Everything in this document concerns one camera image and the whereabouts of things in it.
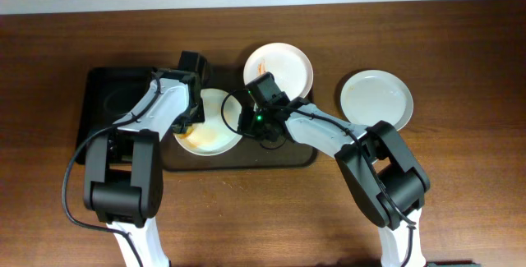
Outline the white plate bottom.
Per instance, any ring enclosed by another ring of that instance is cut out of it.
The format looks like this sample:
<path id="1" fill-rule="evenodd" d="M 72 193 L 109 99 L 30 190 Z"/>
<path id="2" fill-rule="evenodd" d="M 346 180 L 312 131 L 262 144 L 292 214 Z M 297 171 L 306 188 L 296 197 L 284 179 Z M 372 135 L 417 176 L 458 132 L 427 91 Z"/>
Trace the white plate bottom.
<path id="1" fill-rule="evenodd" d="M 186 151 L 199 156 L 215 156 L 232 149 L 242 136 L 229 130 L 223 118 L 233 128 L 238 127 L 242 106 L 232 95 L 222 112 L 221 106 L 228 93 L 219 89 L 201 91 L 205 121 L 192 124 L 185 134 L 174 134 L 175 140 Z"/>

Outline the green and yellow sponge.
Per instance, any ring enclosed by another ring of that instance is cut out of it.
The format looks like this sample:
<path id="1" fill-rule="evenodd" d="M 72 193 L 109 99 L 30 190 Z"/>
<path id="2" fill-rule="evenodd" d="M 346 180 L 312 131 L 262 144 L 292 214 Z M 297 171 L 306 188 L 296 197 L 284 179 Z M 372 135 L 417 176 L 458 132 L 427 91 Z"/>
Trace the green and yellow sponge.
<path id="1" fill-rule="evenodd" d="M 191 133 L 193 133 L 194 128 L 192 125 L 185 126 L 181 129 L 180 133 L 176 133 L 175 136 L 180 139 L 187 138 Z"/>

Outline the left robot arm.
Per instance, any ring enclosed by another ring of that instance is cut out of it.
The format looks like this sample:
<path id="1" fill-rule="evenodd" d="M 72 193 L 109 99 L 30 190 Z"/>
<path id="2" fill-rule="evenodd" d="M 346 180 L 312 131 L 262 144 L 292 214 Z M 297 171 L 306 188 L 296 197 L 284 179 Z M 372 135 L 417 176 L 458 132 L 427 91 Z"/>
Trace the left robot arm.
<path id="1" fill-rule="evenodd" d="M 128 266 L 168 266 L 155 216 L 164 190 L 160 143 L 203 122 L 201 71 L 96 69 L 94 114 L 79 149 L 85 207 L 115 235 Z"/>

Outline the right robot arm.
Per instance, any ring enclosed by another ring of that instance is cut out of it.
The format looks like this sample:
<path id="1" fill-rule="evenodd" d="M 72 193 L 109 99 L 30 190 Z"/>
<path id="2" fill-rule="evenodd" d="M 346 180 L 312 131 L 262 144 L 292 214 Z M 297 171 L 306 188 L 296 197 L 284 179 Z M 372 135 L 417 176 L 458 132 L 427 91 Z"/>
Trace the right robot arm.
<path id="1" fill-rule="evenodd" d="M 242 108 L 238 131 L 254 140 L 284 137 L 332 157 L 354 202 L 377 226 L 384 266 L 424 266 L 419 219 L 429 177 L 388 122 L 356 125 L 306 99 Z"/>

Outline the black plastic tray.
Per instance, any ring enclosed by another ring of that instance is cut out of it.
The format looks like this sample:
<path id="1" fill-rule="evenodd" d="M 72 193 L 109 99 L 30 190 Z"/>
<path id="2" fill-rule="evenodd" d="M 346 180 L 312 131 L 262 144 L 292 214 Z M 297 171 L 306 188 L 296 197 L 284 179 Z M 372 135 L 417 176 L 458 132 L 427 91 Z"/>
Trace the black plastic tray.
<path id="1" fill-rule="evenodd" d="M 153 67 L 96 67 L 88 72 L 76 148 L 90 135 L 124 117 L 150 88 Z M 132 163 L 131 133 L 111 131 L 108 163 Z"/>

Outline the white plate top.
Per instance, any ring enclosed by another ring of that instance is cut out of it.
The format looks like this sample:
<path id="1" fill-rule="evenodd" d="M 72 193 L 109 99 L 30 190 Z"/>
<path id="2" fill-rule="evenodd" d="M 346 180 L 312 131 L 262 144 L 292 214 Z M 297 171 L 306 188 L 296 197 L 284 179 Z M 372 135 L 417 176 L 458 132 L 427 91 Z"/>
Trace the white plate top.
<path id="1" fill-rule="evenodd" d="M 243 81 L 247 85 L 269 72 L 277 86 L 290 99 L 306 98 L 313 84 L 313 67 L 299 48 L 285 43 L 266 44 L 256 49 L 247 59 Z"/>

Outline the white plate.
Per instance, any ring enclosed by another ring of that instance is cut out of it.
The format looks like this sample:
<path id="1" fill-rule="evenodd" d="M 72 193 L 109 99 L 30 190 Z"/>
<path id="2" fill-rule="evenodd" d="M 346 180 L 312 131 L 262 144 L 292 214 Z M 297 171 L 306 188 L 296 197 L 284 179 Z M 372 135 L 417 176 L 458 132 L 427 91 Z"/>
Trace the white plate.
<path id="1" fill-rule="evenodd" d="M 351 75 L 339 96 L 344 116 L 352 123 L 373 126 L 379 121 L 397 131 L 413 115 L 413 96 L 397 76 L 381 70 L 365 70 Z"/>
<path id="2" fill-rule="evenodd" d="M 306 98 L 313 84 L 313 67 L 299 48 L 285 43 L 266 44 L 256 49 L 247 59 L 243 81 L 247 85 L 269 72 L 277 86 L 290 99 Z"/>
<path id="3" fill-rule="evenodd" d="M 201 91 L 205 121 L 192 124 L 185 134 L 174 134 L 175 140 L 186 151 L 199 156 L 215 156 L 232 149 L 242 136 L 229 130 L 223 118 L 233 128 L 238 127 L 242 106 L 232 95 L 222 112 L 221 106 L 228 93 L 219 89 Z"/>

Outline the brown serving tray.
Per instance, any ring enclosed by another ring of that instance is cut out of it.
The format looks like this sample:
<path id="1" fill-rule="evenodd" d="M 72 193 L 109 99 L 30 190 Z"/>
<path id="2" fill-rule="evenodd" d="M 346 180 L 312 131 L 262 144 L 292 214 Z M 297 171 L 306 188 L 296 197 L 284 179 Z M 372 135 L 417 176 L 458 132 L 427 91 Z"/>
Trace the brown serving tray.
<path id="1" fill-rule="evenodd" d="M 204 74 L 205 88 L 226 90 L 244 86 L 243 65 L 210 66 Z M 167 172 L 253 168 L 303 168 L 314 163 L 318 151 L 311 146 L 292 143 L 280 138 L 278 142 L 260 143 L 243 137 L 232 149 L 214 156 L 200 156 L 185 150 L 172 135 L 160 143 L 161 156 Z"/>

